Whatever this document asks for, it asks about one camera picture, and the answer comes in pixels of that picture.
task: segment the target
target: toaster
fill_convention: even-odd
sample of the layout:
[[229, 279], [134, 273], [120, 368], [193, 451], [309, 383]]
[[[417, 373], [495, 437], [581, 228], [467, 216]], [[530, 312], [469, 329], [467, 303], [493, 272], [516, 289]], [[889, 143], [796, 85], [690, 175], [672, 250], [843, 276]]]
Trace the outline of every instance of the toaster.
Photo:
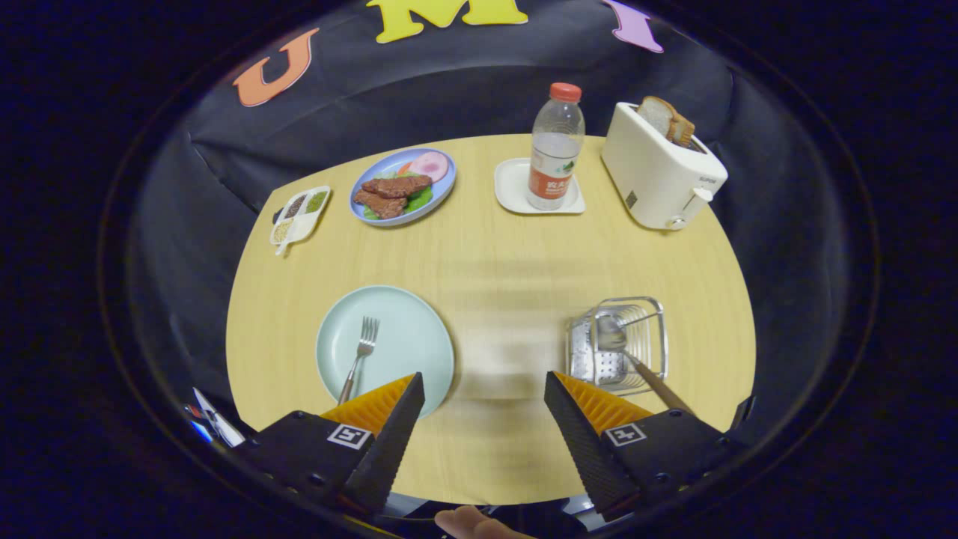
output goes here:
[[719, 159], [694, 135], [689, 148], [669, 142], [636, 110], [619, 103], [602, 159], [628, 213], [648, 228], [681, 230], [725, 183]]

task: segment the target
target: bottle label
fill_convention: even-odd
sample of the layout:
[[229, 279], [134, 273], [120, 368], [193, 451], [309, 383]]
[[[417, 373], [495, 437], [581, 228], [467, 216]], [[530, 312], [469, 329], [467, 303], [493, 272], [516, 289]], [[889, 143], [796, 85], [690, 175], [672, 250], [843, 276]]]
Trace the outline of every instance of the bottle label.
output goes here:
[[561, 199], [572, 181], [579, 155], [553, 157], [533, 147], [529, 167], [529, 190], [543, 199]]

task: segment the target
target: light blue plate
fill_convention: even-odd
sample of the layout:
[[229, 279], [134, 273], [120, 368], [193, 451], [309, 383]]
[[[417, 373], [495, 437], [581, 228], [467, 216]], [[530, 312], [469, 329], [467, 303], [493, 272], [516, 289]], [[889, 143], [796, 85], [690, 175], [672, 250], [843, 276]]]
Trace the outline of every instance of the light blue plate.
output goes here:
[[[402, 165], [405, 165], [409, 161], [414, 160], [416, 157], [426, 153], [426, 152], [439, 152], [442, 155], [445, 155], [445, 158], [449, 160], [449, 170], [446, 171], [443, 179], [440, 179], [436, 183], [432, 184], [432, 200], [426, 203], [422, 208], [411, 211], [406, 214], [402, 214], [399, 217], [394, 217], [393, 219], [366, 219], [362, 215], [363, 205], [353, 202], [353, 198], [356, 195], [356, 192], [362, 189], [362, 184], [373, 179], [376, 176], [385, 176], [392, 173], [396, 173], [402, 168]], [[392, 153], [386, 155], [382, 159], [376, 162], [375, 165], [370, 167], [363, 173], [362, 176], [356, 181], [353, 185], [353, 190], [350, 192], [350, 211], [353, 212], [353, 215], [360, 221], [364, 223], [371, 224], [372, 226], [396, 226], [397, 224], [405, 224], [410, 221], [415, 221], [416, 219], [425, 216], [427, 213], [431, 212], [439, 204], [449, 196], [449, 193], [452, 191], [452, 185], [456, 182], [456, 162], [452, 160], [452, 157], [449, 156], [446, 152], [441, 152], [439, 150], [433, 150], [432, 148], [413, 148], [411, 150], [403, 150], [401, 152]]]
[[316, 364], [326, 390], [339, 398], [356, 357], [364, 316], [379, 319], [379, 334], [373, 354], [359, 360], [352, 398], [419, 371], [425, 390], [420, 418], [426, 417], [452, 384], [452, 339], [432, 307], [403, 289], [365, 287], [332, 306], [316, 336]]

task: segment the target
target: metal basket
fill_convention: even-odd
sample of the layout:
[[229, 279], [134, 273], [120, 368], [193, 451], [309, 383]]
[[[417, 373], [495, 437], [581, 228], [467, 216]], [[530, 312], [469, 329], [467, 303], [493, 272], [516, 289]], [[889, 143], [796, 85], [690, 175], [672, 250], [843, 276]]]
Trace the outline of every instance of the metal basket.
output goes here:
[[[601, 316], [611, 316], [625, 332], [625, 350], [629, 354], [659, 378], [666, 379], [669, 375], [669, 339], [665, 315], [662, 304], [647, 296], [606, 299], [569, 321], [565, 341], [565, 370], [569, 376], [620, 397], [651, 391], [626, 354], [599, 349], [596, 320]], [[658, 320], [658, 324], [652, 324], [652, 318]]]

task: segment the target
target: human hand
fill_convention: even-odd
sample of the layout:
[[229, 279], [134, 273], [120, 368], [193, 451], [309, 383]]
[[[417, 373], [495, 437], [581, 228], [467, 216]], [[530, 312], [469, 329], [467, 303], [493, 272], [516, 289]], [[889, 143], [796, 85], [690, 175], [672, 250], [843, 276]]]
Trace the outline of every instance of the human hand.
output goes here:
[[463, 505], [454, 511], [440, 511], [436, 513], [435, 521], [436, 526], [456, 539], [536, 539], [509, 529], [472, 505]]

